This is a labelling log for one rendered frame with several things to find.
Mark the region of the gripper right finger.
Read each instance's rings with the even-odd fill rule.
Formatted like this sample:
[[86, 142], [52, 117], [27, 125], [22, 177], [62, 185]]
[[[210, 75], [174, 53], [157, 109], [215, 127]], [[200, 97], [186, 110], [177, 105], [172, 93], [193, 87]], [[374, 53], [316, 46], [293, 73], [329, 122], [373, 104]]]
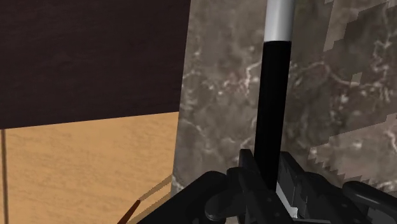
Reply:
[[397, 224], [397, 198], [360, 181], [339, 188], [304, 171], [287, 151], [280, 152], [277, 191], [297, 208], [299, 224]]

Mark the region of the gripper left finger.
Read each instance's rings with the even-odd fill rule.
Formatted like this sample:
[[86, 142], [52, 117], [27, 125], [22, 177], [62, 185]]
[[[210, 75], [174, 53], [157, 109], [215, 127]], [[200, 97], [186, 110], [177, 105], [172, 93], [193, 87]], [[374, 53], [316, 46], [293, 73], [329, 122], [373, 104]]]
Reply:
[[137, 224], [225, 224], [230, 217], [239, 224], [293, 224], [248, 149], [240, 150], [237, 167], [207, 171]]

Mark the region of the black and silver cylindrical stick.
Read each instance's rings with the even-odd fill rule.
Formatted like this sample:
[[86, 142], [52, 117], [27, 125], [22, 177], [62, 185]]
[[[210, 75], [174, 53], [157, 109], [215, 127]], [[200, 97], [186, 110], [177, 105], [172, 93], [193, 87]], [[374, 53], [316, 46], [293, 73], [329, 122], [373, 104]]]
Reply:
[[295, 0], [267, 0], [254, 158], [271, 190], [278, 176], [294, 12]]

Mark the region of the thin tan and brown rod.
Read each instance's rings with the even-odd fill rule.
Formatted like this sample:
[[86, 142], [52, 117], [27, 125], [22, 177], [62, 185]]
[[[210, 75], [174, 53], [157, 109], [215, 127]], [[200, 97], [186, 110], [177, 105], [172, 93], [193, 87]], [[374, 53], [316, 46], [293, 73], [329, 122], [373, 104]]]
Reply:
[[149, 196], [153, 195], [155, 192], [159, 191], [161, 188], [168, 185], [171, 181], [172, 181], [172, 175], [170, 174], [164, 180], [162, 180], [153, 188], [151, 188], [149, 191], [147, 191], [142, 196], [140, 196], [134, 202], [134, 204], [129, 208], [129, 210], [120, 218], [117, 224], [127, 224], [127, 222], [129, 221], [129, 219], [131, 219], [133, 213], [136, 211], [136, 209], [138, 208], [138, 206], [142, 201], [146, 200]]

